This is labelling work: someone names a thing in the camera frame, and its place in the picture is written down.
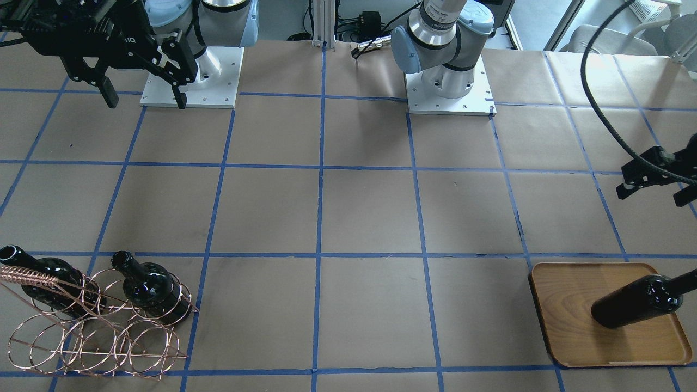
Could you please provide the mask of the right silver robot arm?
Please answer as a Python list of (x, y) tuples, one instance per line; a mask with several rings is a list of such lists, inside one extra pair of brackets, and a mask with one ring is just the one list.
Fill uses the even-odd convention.
[(257, 1), (3, 1), (2, 31), (19, 33), (43, 56), (58, 57), (72, 81), (97, 88), (110, 108), (119, 103), (108, 69), (142, 69), (171, 87), (163, 106), (233, 107), (233, 70), (258, 38)]

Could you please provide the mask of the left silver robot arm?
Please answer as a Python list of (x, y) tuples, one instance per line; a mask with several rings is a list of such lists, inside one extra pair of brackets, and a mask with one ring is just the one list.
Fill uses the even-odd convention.
[[(641, 188), (675, 182), (686, 185), (675, 193), (677, 206), (695, 201), (695, 137), (677, 153), (652, 147), (638, 154), (622, 139), (603, 114), (593, 96), (587, 76), (588, 59), (599, 40), (613, 44), (613, 53), (634, 47), (641, 30), (682, 23), (672, 58), (681, 62), (695, 52), (695, 16), (681, 15), (678, 1), (669, 1), (669, 20), (638, 25), (630, 33), (614, 38), (607, 29), (612, 20), (632, 2), (615, 9), (602, 25), (589, 27), (582, 45), (580, 81), (590, 106), (603, 126), (631, 156), (622, 167), (624, 182), (617, 196), (626, 199)], [(110, 40), (117, 45), (107, 54), (115, 58), (115, 69), (145, 69), (169, 83), (176, 105), (184, 109), (187, 97), (181, 88), (204, 76), (199, 57), (213, 47), (253, 46), (258, 38), (256, 1), (108, 1), (106, 16), (112, 23)], [(394, 60), (406, 75), (418, 75), (426, 96), (446, 100), (468, 95), (474, 68), (493, 31), (493, 15), (476, 1), (422, 1), (404, 12), (405, 24), (395, 27), (388, 42)]]

